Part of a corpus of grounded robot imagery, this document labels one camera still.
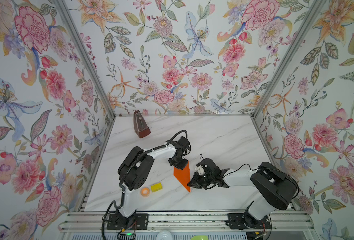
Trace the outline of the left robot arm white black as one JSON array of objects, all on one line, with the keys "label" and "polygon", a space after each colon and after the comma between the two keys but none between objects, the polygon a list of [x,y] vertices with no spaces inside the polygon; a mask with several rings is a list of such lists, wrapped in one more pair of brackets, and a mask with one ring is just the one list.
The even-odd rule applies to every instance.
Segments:
[{"label": "left robot arm white black", "polygon": [[117,212],[125,218],[130,218],[136,212],[135,194],[146,182],[155,161],[161,160],[174,167],[174,177],[190,190],[188,182],[191,178],[190,163],[185,158],[191,151],[187,137],[178,141],[168,140],[165,144],[152,149],[133,147],[118,169],[119,187],[122,190],[121,203]]}]

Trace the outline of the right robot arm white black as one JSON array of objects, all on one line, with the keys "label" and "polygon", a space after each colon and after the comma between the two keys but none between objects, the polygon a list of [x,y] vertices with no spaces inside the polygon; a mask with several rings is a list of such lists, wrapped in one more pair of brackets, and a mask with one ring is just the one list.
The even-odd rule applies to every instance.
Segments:
[{"label": "right robot arm white black", "polygon": [[274,210],[286,210],[299,192],[297,182],[271,163],[262,162],[255,169],[244,164],[236,170],[221,170],[209,158],[196,165],[196,171],[187,186],[204,190],[238,186],[256,188],[258,197],[249,204],[244,213],[246,220],[254,221],[261,221]]}]

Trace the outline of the orange square paper sheet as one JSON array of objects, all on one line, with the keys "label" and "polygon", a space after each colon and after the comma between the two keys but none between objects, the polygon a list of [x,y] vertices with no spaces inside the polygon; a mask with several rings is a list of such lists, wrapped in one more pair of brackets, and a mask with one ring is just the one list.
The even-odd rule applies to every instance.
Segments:
[{"label": "orange square paper sheet", "polygon": [[188,193],[191,192],[191,188],[188,186],[188,183],[191,180],[189,162],[187,162],[182,170],[174,167],[174,177],[188,191]]}]

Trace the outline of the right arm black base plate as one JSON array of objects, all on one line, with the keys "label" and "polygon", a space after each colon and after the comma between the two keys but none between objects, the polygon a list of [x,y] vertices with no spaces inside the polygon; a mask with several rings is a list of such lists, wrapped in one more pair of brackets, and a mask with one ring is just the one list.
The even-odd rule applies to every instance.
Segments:
[{"label": "right arm black base plate", "polygon": [[226,225],[232,230],[270,230],[272,228],[271,220],[268,216],[262,220],[254,219],[250,214],[230,213],[227,214]]}]

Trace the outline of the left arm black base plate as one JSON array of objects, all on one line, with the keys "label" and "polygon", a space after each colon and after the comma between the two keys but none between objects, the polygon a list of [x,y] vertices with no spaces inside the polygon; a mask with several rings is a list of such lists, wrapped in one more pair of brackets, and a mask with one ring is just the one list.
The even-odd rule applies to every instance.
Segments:
[{"label": "left arm black base plate", "polygon": [[107,230],[147,230],[149,223],[149,214],[137,214],[128,218],[120,213],[109,214],[106,229]]}]

